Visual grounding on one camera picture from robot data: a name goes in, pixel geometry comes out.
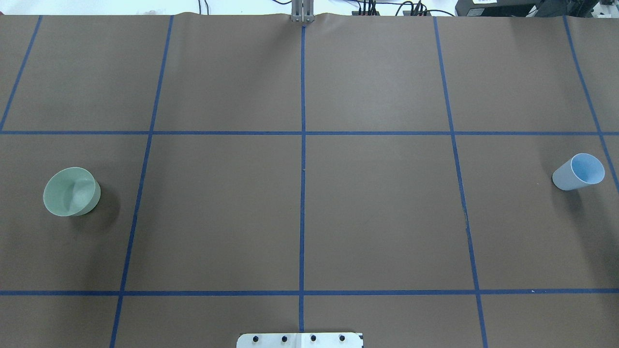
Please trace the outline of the black device box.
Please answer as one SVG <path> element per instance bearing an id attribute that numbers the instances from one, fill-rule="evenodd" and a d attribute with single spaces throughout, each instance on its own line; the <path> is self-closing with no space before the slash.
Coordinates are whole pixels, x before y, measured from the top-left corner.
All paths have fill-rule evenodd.
<path id="1" fill-rule="evenodd" d="M 568 15 L 580 0 L 458 0 L 458 17 L 559 17 Z"/>

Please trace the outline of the brown paper table mat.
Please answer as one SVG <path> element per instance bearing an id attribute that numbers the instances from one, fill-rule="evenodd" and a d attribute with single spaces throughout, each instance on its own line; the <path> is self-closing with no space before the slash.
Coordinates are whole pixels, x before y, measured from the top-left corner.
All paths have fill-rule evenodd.
<path id="1" fill-rule="evenodd" d="M 285 331 L 616 348 L 618 20 L 3 15 L 1 346 Z"/>

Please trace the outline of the white metal mounting plate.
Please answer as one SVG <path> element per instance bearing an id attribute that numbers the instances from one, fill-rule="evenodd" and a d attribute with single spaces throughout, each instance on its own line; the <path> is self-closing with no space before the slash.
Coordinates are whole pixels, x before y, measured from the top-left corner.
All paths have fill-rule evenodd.
<path id="1" fill-rule="evenodd" d="M 353 332 L 242 334 L 237 348 L 364 348 L 363 335 Z"/>

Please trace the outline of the light green ceramic bowl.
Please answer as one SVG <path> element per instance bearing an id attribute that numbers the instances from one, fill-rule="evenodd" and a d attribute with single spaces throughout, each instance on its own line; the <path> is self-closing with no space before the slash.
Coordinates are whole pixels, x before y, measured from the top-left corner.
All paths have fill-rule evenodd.
<path id="1" fill-rule="evenodd" d="M 101 187 L 85 168 L 69 167 L 54 174 L 44 188 L 44 206 L 58 217 L 82 216 L 101 198 Z"/>

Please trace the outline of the grey aluminium post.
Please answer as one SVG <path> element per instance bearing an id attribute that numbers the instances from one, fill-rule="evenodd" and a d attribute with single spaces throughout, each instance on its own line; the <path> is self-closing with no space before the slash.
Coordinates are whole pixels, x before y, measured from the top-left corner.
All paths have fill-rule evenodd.
<path id="1" fill-rule="evenodd" d="M 314 0 L 292 0 L 291 21 L 294 23 L 314 22 Z"/>

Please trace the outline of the light blue plastic cup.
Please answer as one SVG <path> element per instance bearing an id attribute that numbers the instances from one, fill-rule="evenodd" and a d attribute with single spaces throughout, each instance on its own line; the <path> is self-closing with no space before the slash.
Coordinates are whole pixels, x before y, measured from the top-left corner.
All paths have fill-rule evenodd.
<path id="1" fill-rule="evenodd" d="M 573 191 L 601 183 L 605 167 L 597 157 L 579 153 L 553 172 L 551 180 L 562 191 Z"/>

